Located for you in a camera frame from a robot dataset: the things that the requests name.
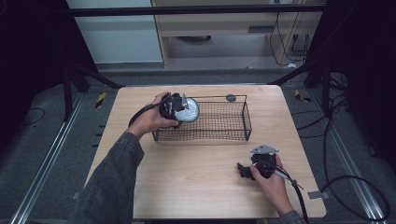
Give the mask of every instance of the black wire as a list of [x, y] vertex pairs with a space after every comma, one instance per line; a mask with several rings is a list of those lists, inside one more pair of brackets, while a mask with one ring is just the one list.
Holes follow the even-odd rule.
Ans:
[[309, 124], [307, 124], [307, 125], [305, 125], [305, 126], [303, 126], [303, 127], [297, 128], [297, 130], [302, 130], [302, 129], [311, 127], [311, 126], [313, 126], [314, 124], [316, 124], [316, 123], [318, 123], [318, 122], [320, 122], [321, 120], [326, 119], [326, 118], [327, 118], [327, 116], [324, 115], [323, 117], [321, 117], [320, 119], [315, 120], [315, 121], [312, 122], [312, 123], [309, 123]]
[[280, 173], [282, 173], [283, 175], [285, 175], [288, 178], [288, 180], [290, 181], [291, 185], [294, 187], [294, 189], [295, 189], [295, 191], [297, 193], [297, 197], [298, 197], [299, 202], [300, 202], [301, 210], [303, 212], [303, 218], [304, 218], [305, 222], [307, 224], [309, 224], [309, 219], [308, 219], [308, 214], [306, 213], [306, 207], [305, 207], [305, 203], [304, 203], [304, 198], [303, 198], [303, 195], [301, 194], [300, 189], [299, 189], [301, 186], [299, 186], [297, 184], [297, 181], [292, 179], [291, 176], [289, 175], [289, 173], [283, 167], [279, 166], [278, 164], [273, 164], [271, 162], [262, 161], [262, 160], [258, 160], [258, 162], [261, 162], [261, 163], [264, 163], [264, 164], [266, 164], [268, 166], [271, 166], [272, 168], [274, 168], [275, 170], [278, 170]]
[[34, 108], [30, 108], [29, 111], [32, 111], [32, 110], [41, 110], [41, 112], [42, 112], [41, 117], [35, 121], [30, 122], [30, 123], [23, 123], [23, 124], [21, 124], [21, 126], [28, 126], [28, 125], [36, 124], [37, 122], [39, 122], [40, 120], [42, 120], [44, 118], [44, 115], [46, 115], [46, 111], [42, 108], [34, 107]]
[[[328, 124], [326, 125], [326, 129], [325, 129], [325, 133], [324, 133], [324, 137], [323, 137], [323, 166], [324, 166], [324, 173], [325, 173], [325, 178], [326, 178], [326, 185], [322, 188], [321, 192], [323, 192], [323, 190], [325, 189], [329, 189], [332, 192], [332, 195], [334, 196], [334, 198], [341, 204], [343, 205], [349, 212], [351, 212], [352, 214], [356, 215], [357, 217], [360, 217], [362, 219], [368, 220], [368, 221], [383, 221], [385, 219], [387, 219], [389, 217], [390, 214], [390, 208], [389, 208], [389, 202], [386, 200], [385, 196], [383, 195], [383, 193], [376, 187], [374, 186], [374, 184], [370, 183], [369, 181], [358, 177], [358, 176], [354, 176], [354, 175], [341, 175], [339, 177], [336, 177], [334, 180], [330, 180], [329, 179], [329, 173], [328, 173], [328, 169], [327, 169], [327, 133], [329, 132], [330, 128], [332, 127], [332, 113], [335, 109], [339, 109], [340, 106], [345, 105], [346, 100], [343, 100], [339, 103], [337, 103], [336, 105], [333, 105], [335, 102], [335, 99], [337, 99], [338, 97], [343, 96], [343, 94], [338, 95], [337, 97], [334, 98], [334, 100], [332, 100], [331, 103], [331, 107], [330, 107], [330, 113], [328, 114]], [[356, 212], [355, 210], [353, 210], [352, 208], [350, 208], [349, 206], [347, 206], [335, 193], [335, 190], [332, 188], [332, 183], [340, 180], [340, 179], [344, 179], [344, 178], [356, 178], [359, 179], [361, 181], [366, 182], [367, 184], [370, 185], [370, 187], [372, 187], [372, 189], [374, 189], [375, 191], [377, 191], [378, 195], [381, 197], [381, 199], [385, 202], [385, 205], [387, 207], [387, 213], [381, 217], [381, 218], [370, 218], [370, 217], [365, 217], [362, 216], [361, 214], [359, 214], [358, 212]]]
[[303, 136], [303, 135], [300, 135], [299, 137], [300, 137], [300, 138], [316, 138], [316, 137], [321, 137], [321, 136], [324, 136], [324, 133], [323, 133], [323, 134], [320, 134], [320, 135], [311, 135], [311, 136]]
[[[278, 31], [278, 33], [279, 33], [279, 39], [280, 39], [280, 42], [282, 43], [283, 52], [285, 53], [286, 57], [290, 60], [291, 63], [297, 63], [297, 62], [299, 62], [300, 60], [291, 59], [291, 58], [288, 56], [288, 53], [286, 52], [286, 47], [285, 47], [285, 44], [284, 44], [284, 42], [283, 42], [282, 35], [280, 34], [280, 30], [279, 30], [279, 23], [278, 23], [278, 22], [279, 22], [279, 14], [280, 14], [279, 12], [276, 13], [276, 21], [275, 21], [274, 29], [273, 29], [273, 31], [271, 32], [271, 35], [270, 35], [270, 46], [271, 46], [271, 50], [272, 50], [272, 52], [274, 53], [274, 55], [276, 55], [276, 53], [275, 53], [275, 51], [274, 51], [274, 48], [273, 48], [273, 46], [272, 46], [272, 37], [273, 37], [273, 34], [274, 34], [275, 29], [277, 28], [277, 31]], [[283, 64], [283, 63], [278, 62], [277, 59], [276, 59], [276, 63], [279, 64], [279, 65], [282, 65], [282, 66], [287, 65], [287, 64]]]
[[292, 52], [293, 55], [295, 55], [295, 56], [303, 57], [303, 58], [302, 58], [302, 62], [304, 63], [306, 54], [308, 53], [309, 35], [305, 35], [305, 42], [304, 42], [304, 47], [303, 47], [303, 49], [295, 50], [295, 49], [294, 49], [294, 46], [295, 46], [295, 44], [296, 44], [296, 42], [297, 42], [298, 36], [299, 36], [299, 35], [294, 35], [294, 36], [293, 36], [293, 44], [291, 45], [291, 52]]
[[359, 176], [355, 176], [355, 175], [341, 175], [341, 176], [338, 176], [335, 179], [333, 179], [331, 181], [328, 181], [328, 183], [325, 186], [323, 186], [323, 188], [320, 190], [320, 192], [323, 192], [326, 188], [330, 188], [333, 183], [335, 183], [335, 182], [337, 182], [339, 180], [342, 180], [342, 179], [358, 179], [358, 180], [360, 180], [362, 182], [365, 182], [366, 184], [368, 184], [370, 186], [370, 188], [372, 188], [372, 189], [374, 189], [376, 191], [376, 193], [381, 197], [382, 201], [384, 201], [385, 206], [387, 207], [387, 213], [383, 217], [381, 217], [381, 218], [370, 218], [370, 217], [362, 216], [361, 214], [357, 213], [356, 211], [351, 209], [349, 206], [347, 206], [345, 203], [343, 203], [341, 200], [339, 200], [338, 197], [335, 197], [337, 199], [337, 201], [341, 205], [343, 205], [349, 212], [355, 214], [357, 217], [360, 217], [360, 218], [368, 220], [368, 221], [385, 221], [389, 217], [390, 205], [389, 205], [389, 202], [387, 201], [385, 195], [381, 192], [381, 190], [379, 190], [379, 188], [377, 188], [370, 181], [368, 181], [366, 179], [363, 179], [363, 178], [361, 178]]
[[305, 114], [305, 113], [318, 113], [317, 110], [306, 110], [306, 111], [300, 111], [300, 112], [295, 112], [295, 113], [291, 113], [292, 115], [298, 115], [298, 114]]
[[159, 103], [157, 103], [157, 104], [154, 104], [154, 105], [146, 105], [146, 106], [144, 106], [143, 108], [141, 108], [141, 109], [140, 109], [139, 111], [137, 111], [137, 112], [134, 114], [134, 116], [129, 120], [128, 127], [131, 126], [131, 125], [134, 123], [134, 121], [135, 121], [137, 118], [139, 118], [139, 116], [142, 115], [144, 112], [146, 112], [146, 111], [148, 111], [148, 110], [150, 110], [151, 108], [154, 108], [154, 107], [156, 107], [156, 106], [160, 106], [161, 104], [165, 103], [167, 100], [169, 100], [169, 96], [163, 97], [163, 99], [162, 99]]

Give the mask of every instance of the white cabinet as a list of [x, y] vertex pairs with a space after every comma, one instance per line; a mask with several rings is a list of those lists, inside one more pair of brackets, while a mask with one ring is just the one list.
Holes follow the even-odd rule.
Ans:
[[[67, 0], [70, 8], [151, 7], [149, 0]], [[153, 16], [76, 17], [98, 65], [162, 63]]]

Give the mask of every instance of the black strap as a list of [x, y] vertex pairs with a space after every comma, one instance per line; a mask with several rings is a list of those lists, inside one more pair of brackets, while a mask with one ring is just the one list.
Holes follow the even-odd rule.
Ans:
[[134, 116], [131, 118], [131, 120], [129, 120], [128, 127], [131, 126], [134, 123], [134, 121], [137, 118], [139, 118], [140, 115], [142, 115], [144, 112], [150, 110], [151, 108], [154, 108], [155, 106], [158, 106], [158, 104], [156, 104], [156, 105], [146, 105], [145, 107], [143, 107], [139, 111], [137, 111], [137, 113], [134, 114]]

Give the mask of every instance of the gray floor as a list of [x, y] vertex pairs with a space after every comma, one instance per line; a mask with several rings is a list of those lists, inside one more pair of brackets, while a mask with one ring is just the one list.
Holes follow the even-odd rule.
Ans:
[[[292, 69], [275, 62], [262, 35], [212, 36], [212, 39], [206, 42], [175, 38], [172, 44], [167, 68], [143, 69], [139, 65], [133, 71], [117, 74], [104, 72], [103, 75], [128, 86], [265, 84], [286, 75]], [[294, 78], [282, 87], [296, 127], [303, 127], [321, 117], [318, 104], [296, 99], [295, 89], [300, 89], [313, 100], [320, 94], [320, 87], [305, 92], [301, 88], [302, 80], [304, 75]], [[66, 220], [74, 206], [73, 194], [79, 192], [84, 185], [96, 147], [100, 142], [102, 125], [106, 124], [117, 94], [117, 90], [112, 90], [96, 80], [89, 78], [89, 81], [92, 86], [88, 93], [74, 91], [74, 98], [83, 95], [81, 109], [37, 198], [30, 219], [46, 219], [53, 223], [54, 220]], [[96, 100], [102, 92], [106, 92], [106, 99], [101, 108], [95, 108]], [[333, 90], [332, 97], [340, 93]], [[28, 125], [21, 126], [19, 133], [9, 145], [12, 153], [1, 159], [0, 219], [3, 220], [11, 218], [17, 210], [62, 126], [63, 87], [60, 85], [39, 93], [32, 107], [40, 109], [29, 112], [25, 120], [25, 124]], [[369, 146], [352, 114], [348, 112], [347, 105], [334, 112], [333, 123], [332, 134], [335, 131], [339, 134], [361, 176], [381, 190], [391, 208], [396, 207], [395, 174], [383, 158], [370, 155]], [[299, 131], [319, 187], [326, 184], [324, 156], [330, 179], [348, 174], [348, 167], [343, 163], [343, 154], [337, 149], [339, 146], [331, 134], [327, 137], [326, 148], [323, 147], [323, 137], [309, 137], [321, 135], [325, 125], [325, 121], [321, 121]], [[356, 187], [350, 180], [337, 182], [333, 188], [348, 206], [366, 217], [361, 198], [355, 193]], [[332, 193], [330, 195], [330, 199], [324, 201], [327, 215], [323, 218], [313, 218], [311, 223], [370, 223], [348, 212], [335, 200]], [[384, 204], [375, 193], [374, 197], [384, 210]], [[394, 211], [391, 211], [388, 223], [396, 223]]]

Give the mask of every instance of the black wire basket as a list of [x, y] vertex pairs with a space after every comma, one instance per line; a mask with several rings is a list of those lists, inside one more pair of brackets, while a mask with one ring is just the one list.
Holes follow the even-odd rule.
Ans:
[[193, 98], [200, 109], [194, 122], [183, 122], [178, 129], [160, 128], [152, 132], [155, 141], [226, 139], [248, 141], [251, 123], [246, 95], [199, 96]]

